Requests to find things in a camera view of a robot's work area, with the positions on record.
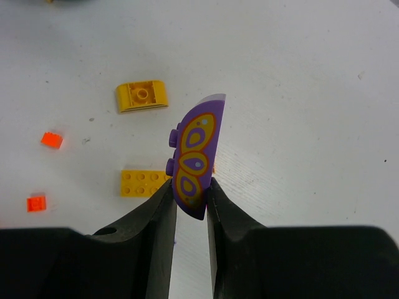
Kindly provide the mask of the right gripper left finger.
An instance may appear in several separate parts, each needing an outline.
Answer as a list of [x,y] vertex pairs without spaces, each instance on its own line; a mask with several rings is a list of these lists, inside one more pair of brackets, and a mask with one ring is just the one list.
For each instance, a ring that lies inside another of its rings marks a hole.
[[92,235],[1,231],[2,298],[167,298],[176,227],[170,182]]

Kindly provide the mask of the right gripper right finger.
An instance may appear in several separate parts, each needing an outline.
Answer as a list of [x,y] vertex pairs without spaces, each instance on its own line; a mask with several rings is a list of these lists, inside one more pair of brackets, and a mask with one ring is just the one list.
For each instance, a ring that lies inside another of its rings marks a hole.
[[215,298],[397,298],[398,247],[364,225],[266,227],[207,191]]

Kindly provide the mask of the small orange cube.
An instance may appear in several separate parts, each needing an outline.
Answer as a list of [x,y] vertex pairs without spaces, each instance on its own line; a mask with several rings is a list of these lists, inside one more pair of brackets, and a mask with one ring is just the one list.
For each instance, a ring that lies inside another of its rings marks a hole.
[[34,196],[27,198],[27,212],[41,212],[45,211],[46,208],[45,196]]
[[41,143],[45,146],[58,150],[61,147],[63,140],[64,139],[61,135],[53,132],[45,132],[41,139]]

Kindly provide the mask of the purple lego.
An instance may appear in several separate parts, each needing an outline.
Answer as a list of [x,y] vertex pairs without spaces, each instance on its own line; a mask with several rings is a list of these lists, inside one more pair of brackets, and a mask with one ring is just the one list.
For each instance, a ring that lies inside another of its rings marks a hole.
[[167,161],[166,175],[172,177],[174,199],[198,220],[204,219],[225,102],[223,93],[208,95],[171,130],[168,140],[174,153]]

